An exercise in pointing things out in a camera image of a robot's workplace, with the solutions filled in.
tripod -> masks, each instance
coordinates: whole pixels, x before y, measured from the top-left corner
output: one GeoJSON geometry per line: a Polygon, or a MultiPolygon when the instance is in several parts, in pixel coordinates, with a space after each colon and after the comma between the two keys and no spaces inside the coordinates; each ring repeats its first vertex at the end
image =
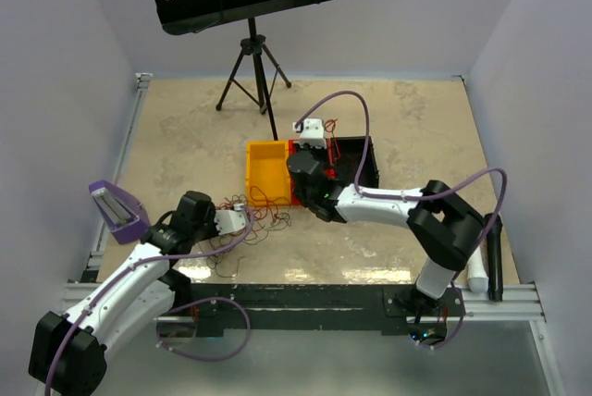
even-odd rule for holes
{"type": "Polygon", "coordinates": [[[245,38],[244,40],[240,40],[240,54],[237,62],[234,64],[234,68],[230,73],[230,77],[228,78],[228,82],[226,83],[226,87],[224,88],[224,92],[222,92],[222,96],[216,105],[216,111],[222,110],[222,104],[224,103],[224,99],[226,98],[226,94],[230,89],[232,83],[236,84],[241,91],[246,93],[251,100],[253,100],[259,106],[259,112],[263,115],[265,112],[269,115],[269,124],[271,125],[271,131],[274,136],[274,140],[278,139],[278,130],[276,130],[276,121],[274,120],[274,112],[271,108],[271,94],[274,91],[274,86],[276,85],[276,78],[278,74],[286,83],[287,88],[291,88],[292,83],[284,74],[284,71],[281,70],[279,63],[276,61],[274,56],[271,55],[269,49],[265,45],[265,36],[264,35],[257,35],[257,27],[255,25],[255,18],[248,19],[249,21],[249,38],[245,38]],[[271,83],[271,89],[267,89],[267,80],[265,79],[265,71],[263,68],[263,60],[261,59],[261,54],[265,52],[271,64],[274,65],[276,68],[276,73],[274,74],[274,79],[271,83]],[[237,75],[237,71],[239,70],[239,66],[241,65],[241,61],[245,56],[253,56],[253,66],[255,69],[255,82],[257,85],[257,98],[253,97],[251,93],[249,93],[240,83],[236,81],[234,78],[237,75]]]}

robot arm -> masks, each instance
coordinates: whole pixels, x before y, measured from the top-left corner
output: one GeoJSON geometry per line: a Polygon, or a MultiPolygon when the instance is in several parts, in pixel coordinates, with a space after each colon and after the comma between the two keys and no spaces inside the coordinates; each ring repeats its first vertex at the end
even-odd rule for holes
{"type": "MultiPolygon", "coordinates": [[[[475,251],[475,243],[484,227],[483,217],[455,193],[424,202],[375,199],[362,196],[351,183],[330,179],[323,160],[317,156],[318,151],[322,151],[319,142],[323,126],[314,123],[314,119],[304,121],[304,128],[309,126],[308,132],[301,134],[300,150],[288,159],[296,198],[326,222],[367,221],[410,229],[428,256],[415,288],[428,299],[441,298],[475,251]]],[[[402,197],[434,195],[449,189],[438,180],[430,180],[424,188],[412,190],[364,187],[365,192],[402,197]]]]}
{"type": "Polygon", "coordinates": [[[52,388],[65,396],[92,394],[107,364],[128,340],[155,317],[191,300],[190,280],[172,269],[176,261],[168,256],[189,254],[197,241],[247,226],[241,208],[216,210],[200,192],[187,192],[177,210],[167,215],[170,222],[165,224],[161,218],[151,226],[126,261],[85,300],[61,316],[49,312],[39,321],[31,350],[31,376],[47,380],[58,346],[80,316],[87,315],[59,358],[52,388]],[[159,256],[163,260],[138,266],[142,259],[159,256]]]}

beige tabletop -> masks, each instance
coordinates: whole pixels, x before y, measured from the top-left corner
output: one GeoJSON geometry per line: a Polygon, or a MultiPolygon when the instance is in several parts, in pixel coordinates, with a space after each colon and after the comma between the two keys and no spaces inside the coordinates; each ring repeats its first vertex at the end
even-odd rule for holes
{"type": "MultiPolygon", "coordinates": [[[[247,142],[272,140],[267,116],[237,87],[221,112],[214,106],[224,80],[154,80],[118,185],[134,194],[154,223],[177,207],[186,191],[205,192],[215,203],[245,193],[247,142]]],[[[253,83],[245,87],[254,93],[253,83]]],[[[329,93],[354,90],[367,101],[380,187],[423,187],[430,179],[450,186],[486,162],[460,81],[293,80],[279,83],[273,106],[279,139],[297,138],[291,123],[329,93]]],[[[337,118],[337,136],[364,135],[358,100],[343,96],[313,117],[337,118]]],[[[478,211],[491,212],[495,195],[489,178],[461,192],[478,211]]],[[[325,223],[310,211],[291,208],[291,227],[269,231],[255,245],[240,244],[216,271],[204,259],[176,268],[192,281],[239,283],[409,283],[426,255],[407,229],[375,223],[325,223]]],[[[519,283],[508,240],[503,237],[504,282],[519,283]]],[[[129,255],[134,244],[105,247],[99,281],[129,255]]],[[[193,248],[210,249],[207,242],[193,248]]]]}

white wall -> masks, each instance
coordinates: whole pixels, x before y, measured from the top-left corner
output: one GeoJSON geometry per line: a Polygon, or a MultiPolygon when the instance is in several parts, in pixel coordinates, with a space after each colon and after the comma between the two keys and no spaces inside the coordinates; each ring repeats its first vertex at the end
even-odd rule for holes
{"type": "MultiPolygon", "coordinates": [[[[99,1],[134,68],[158,76],[227,76],[248,34],[241,22],[169,36],[154,0],[99,1]]],[[[509,1],[335,0],[259,25],[289,74],[448,77],[468,72],[509,1]]]]}
{"type": "Polygon", "coordinates": [[[134,74],[97,0],[0,6],[0,393],[20,395],[37,320],[88,258],[134,74]]]}
{"type": "Polygon", "coordinates": [[[489,164],[510,179],[503,217],[535,280],[570,394],[592,354],[592,0],[512,0],[469,76],[489,164]]]}

yellow plastic box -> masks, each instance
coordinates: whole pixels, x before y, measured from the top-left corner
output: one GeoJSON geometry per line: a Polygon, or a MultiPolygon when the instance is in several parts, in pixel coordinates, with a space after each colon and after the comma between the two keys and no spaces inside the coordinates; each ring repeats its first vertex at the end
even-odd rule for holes
{"type": "Polygon", "coordinates": [[[265,205],[265,196],[277,205],[291,203],[290,174],[286,168],[287,140],[247,143],[247,197],[265,205]]]}

